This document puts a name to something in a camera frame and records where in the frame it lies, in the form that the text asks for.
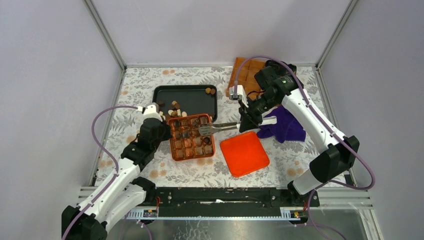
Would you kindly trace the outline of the orange chocolate box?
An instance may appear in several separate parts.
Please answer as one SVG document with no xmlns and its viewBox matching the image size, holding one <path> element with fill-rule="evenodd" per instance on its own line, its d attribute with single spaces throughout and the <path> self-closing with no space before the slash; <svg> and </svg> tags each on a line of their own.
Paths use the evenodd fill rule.
<svg viewBox="0 0 424 240">
<path fill-rule="evenodd" d="M 214 138 L 211 134 L 202 135 L 199 130 L 201 125 L 211 122 L 206 113 L 170 119 L 169 142 L 173 160 L 180 162 L 212 157 L 216 152 Z"/>
</svg>

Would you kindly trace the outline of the metal tongs white handle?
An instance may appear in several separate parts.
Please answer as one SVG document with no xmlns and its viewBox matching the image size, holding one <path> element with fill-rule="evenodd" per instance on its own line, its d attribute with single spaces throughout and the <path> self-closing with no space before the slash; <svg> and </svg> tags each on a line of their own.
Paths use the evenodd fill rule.
<svg viewBox="0 0 424 240">
<path fill-rule="evenodd" d="M 227 122 L 227 123 L 205 123 L 198 127 L 198 131 L 201 136 L 209 136 L 215 133 L 238 130 L 240 133 L 258 129 L 260 126 L 275 125 L 277 123 L 277 117 L 265 117 L 260 123 L 252 123 L 248 120 L 238 122 Z"/>
</svg>

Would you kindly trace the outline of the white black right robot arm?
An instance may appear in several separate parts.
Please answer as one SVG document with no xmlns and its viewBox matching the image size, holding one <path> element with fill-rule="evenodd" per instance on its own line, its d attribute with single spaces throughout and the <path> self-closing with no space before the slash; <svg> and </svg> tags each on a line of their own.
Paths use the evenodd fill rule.
<svg viewBox="0 0 424 240">
<path fill-rule="evenodd" d="M 238 69 L 231 99 L 238 100 L 240 132 L 260 125 L 276 124 L 262 114 L 277 105 L 283 106 L 300 123 L 315 144 L 319 155 L 309 163 L 309 169 L 287 185 L 285 198 L 293 206 L 301 205 L 313 189 L 326 184 L 349 170 L 355 162 L 359 140 L 347 137 L 338 130 L 316 107 L 294 72 L 294 66 L 279 60 L 268 60 L 265 67 L 254 76 L 262 94 L 250 100 L 244 87 L 238 84 Z"/>
</svg>

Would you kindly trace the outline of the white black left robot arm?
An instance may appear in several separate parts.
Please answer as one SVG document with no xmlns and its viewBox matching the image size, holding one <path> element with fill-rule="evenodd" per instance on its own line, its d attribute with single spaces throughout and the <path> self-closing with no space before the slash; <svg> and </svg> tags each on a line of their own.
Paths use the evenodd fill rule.
<svg viewBox="0 0 424 240">
<path fill-rule="evenodd" d="M 136 139 L 121 153 L 118 168 L 76 207 L 67 206 L 61 215 L 62 239 L 105 240 L 109 231 L 132 208 L 155 200 L 155 185 L 140 176 L 171 128 L 162 119 L 146 118 Z"/>
</svg>

